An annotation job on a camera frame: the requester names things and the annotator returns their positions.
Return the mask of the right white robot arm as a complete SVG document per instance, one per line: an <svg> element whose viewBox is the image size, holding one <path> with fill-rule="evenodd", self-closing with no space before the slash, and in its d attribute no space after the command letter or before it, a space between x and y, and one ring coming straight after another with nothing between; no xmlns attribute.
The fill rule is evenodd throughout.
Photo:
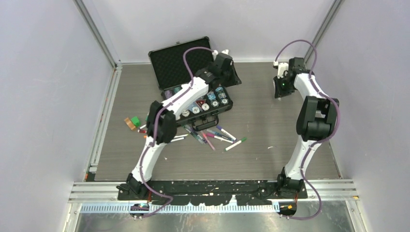
<svg viewBox="0 0 410 232"><path fill-rule="evenodd" d="M276 193L280 198L294 198L305 187L306 169L321 144L329 139L337 125L338 99L331 99L318 85L303 58L273 62L275 98L298 91L303 104L296 121L298 140L289 162L278 175Z"/></svg>

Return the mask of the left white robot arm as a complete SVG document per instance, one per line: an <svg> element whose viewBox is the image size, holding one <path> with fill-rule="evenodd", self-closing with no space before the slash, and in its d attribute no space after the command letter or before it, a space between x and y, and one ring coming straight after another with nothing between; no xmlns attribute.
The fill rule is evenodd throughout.
<svg viewBox="0 0 410 232"><path fill-rule="evenodd" d="M126 182L117 187L118 199L143 200L154 190L148 185L155 164L164 147L177 133L176 118L198 98L215 90L220 85L232 86L241 83L234 71L234 61L229 50L213 51L214 60L206 68L191 75L191 81L182 85L174 96L162 101L154 101L149 109L147 138L137 165L129 173Z"/></svg>

